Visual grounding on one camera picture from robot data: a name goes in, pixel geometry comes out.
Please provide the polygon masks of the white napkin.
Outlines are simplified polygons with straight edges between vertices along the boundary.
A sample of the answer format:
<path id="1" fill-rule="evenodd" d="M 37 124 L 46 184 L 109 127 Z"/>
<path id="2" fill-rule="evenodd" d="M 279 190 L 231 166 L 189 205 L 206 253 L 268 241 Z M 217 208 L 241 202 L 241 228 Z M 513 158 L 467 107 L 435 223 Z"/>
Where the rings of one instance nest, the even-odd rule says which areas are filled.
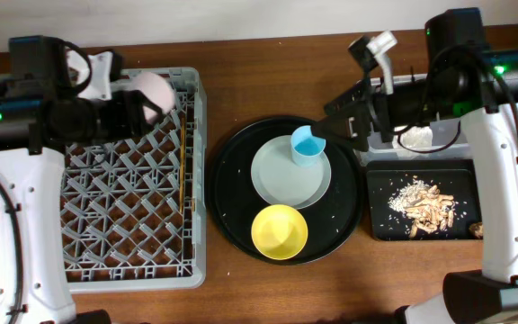
<path id="1" fill-rule="evenodd" d="M 404 147 L 409 149 L 429 149 L 433 144 L 433 131 L 430 127 L 413 127 L 401 134 L 395 136 L 392 140 L 394 149 L 400 149 L 398 142 L 401 141 Z"/>

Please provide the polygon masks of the food scraps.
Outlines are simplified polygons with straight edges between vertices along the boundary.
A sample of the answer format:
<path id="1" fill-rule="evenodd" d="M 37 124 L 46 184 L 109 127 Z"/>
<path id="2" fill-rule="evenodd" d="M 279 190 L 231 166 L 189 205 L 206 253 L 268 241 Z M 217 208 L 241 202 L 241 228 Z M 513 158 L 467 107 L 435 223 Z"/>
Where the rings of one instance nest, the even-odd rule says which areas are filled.
<path id="1" fill-rule="evenodd" d="M 439 234 L 448 239 L 451 231 L 459 230 L 461 224 L 467 226 L 468 238 L 482 239 L 483 222 L 467 223 L 467 204 L 457 201 L 454 195 L 442 193 L 434 181 L 426 183 L 414 175 L 411 183 L 388 199 L 392 210 L 388 220 L 403 225 L 407 239 L 417 239 L 419 235 L 433 238 Z"/>

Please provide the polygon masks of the wooden chopstick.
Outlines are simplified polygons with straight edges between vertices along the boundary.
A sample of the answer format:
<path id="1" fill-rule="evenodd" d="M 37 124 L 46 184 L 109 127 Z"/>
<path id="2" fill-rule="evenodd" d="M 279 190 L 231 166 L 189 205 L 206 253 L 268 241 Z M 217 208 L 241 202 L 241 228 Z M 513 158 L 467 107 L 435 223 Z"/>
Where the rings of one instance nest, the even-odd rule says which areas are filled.
<path id="1" fill-rule="evenodd" d="M 184 208 L 184 170 L 185 170 L 185 145 L 186 145 L 186 120 L 185 117 L 181 119 L 181 146 L 180 146 L 180 170 L 179 170 L 179 213 L 183 215 Z"/>

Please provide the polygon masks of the blue plastic cup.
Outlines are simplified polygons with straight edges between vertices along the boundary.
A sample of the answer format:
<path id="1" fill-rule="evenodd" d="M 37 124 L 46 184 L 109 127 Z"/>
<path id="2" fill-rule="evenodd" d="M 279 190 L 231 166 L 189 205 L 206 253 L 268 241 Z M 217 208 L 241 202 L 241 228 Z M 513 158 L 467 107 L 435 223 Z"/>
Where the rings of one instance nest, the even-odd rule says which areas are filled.
<path id="1" fill-rule="evenodd" d="M 290 139 L 291 157 L 300 167 L 314 165 L 326 147 L 326 140 L 313 134 L 309 125 L 298 127 Z"/>

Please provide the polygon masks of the pink plastic cup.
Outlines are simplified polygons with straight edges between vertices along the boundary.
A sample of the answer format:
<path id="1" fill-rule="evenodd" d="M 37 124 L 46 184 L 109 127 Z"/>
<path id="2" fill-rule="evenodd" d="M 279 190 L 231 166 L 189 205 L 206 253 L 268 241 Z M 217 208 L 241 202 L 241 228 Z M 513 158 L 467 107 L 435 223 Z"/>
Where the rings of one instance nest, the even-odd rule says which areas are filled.
<path id="1" fill-rule="evenodd" d="M 147 122 L 153 125 L 161 116 L 170 113 L 175 106 L 175 92 L 170 84 L 160 75 L 141 72 L 133 77 L 127 90 L 139 90 L 156 108 L 143 106 Z"/>

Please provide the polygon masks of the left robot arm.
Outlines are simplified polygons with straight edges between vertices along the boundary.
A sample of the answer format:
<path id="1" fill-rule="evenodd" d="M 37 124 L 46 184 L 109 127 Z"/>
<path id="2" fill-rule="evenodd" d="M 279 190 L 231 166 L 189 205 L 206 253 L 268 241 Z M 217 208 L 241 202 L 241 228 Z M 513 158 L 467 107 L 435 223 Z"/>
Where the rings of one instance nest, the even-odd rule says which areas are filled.
<path id="1" fill-rule="evenodd" d="M 78 313 L 67 285 L 60 227 L 65 149 L 138 138 L 176 103 L 160 75 L 142 72 L 112 91 L 121 57 L 90 56 L 48 36 L 9 40 L 0 86 L 0 323 L 106 323 Z"/>

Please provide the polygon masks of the yellow plastic bowl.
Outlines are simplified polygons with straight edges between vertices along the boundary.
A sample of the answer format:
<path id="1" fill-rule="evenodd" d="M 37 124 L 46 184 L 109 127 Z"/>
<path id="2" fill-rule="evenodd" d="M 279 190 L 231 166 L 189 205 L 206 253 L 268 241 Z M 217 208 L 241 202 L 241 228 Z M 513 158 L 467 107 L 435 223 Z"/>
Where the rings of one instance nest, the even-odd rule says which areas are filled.
<path id="1" fill-rule="evenodd" d="M 308 224 L 298 210 L 284 204 L 270 205 L 255 215 L 251 239 L 264 257 L 288 260 L 307 245 Z"/>

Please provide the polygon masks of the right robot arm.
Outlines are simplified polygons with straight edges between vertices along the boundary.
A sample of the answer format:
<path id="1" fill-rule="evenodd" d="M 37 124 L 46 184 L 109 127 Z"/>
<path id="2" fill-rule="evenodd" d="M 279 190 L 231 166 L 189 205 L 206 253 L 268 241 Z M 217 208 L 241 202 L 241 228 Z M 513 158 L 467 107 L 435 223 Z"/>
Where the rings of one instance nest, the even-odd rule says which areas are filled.
<path id="1" fill-rule="evenodd" d="M 440 294 L 396 310 L 396 323 L 518 321 L 518 50 L 494 51 L 477 8 L 450 9 L 424 27 L 426 77 L 397 85 L 389 60 L 395 37 L 360 37 L 349 52 L 364 76 L 326 105 L 316 136 L 366 151 L 373 132 L 400 139 L 416 126 L 454 118 L 470 147 L 484 226 L 483 266 L 449 273 Z"/>

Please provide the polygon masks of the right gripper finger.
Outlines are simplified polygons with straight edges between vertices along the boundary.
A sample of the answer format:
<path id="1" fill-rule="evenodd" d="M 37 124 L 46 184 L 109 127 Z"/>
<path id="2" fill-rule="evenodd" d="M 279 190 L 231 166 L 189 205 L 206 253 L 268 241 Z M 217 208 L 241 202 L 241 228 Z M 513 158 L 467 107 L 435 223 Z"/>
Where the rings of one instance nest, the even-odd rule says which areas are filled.
<path id="1" fill-rule="evenodd" d="M 355 142 L 360 138 L 361 121 L 360 112 L 343 110 L 313 124 L 311 133 L 329 141 Z"/>
<path id="2" fill-rule="evenodd" d="M 366 106 L 371 98 L 373 87 L 371 84 L 359 81 L 332 101 L 324 105 L 326 115 L 337 114 L 349 107 Z"/>

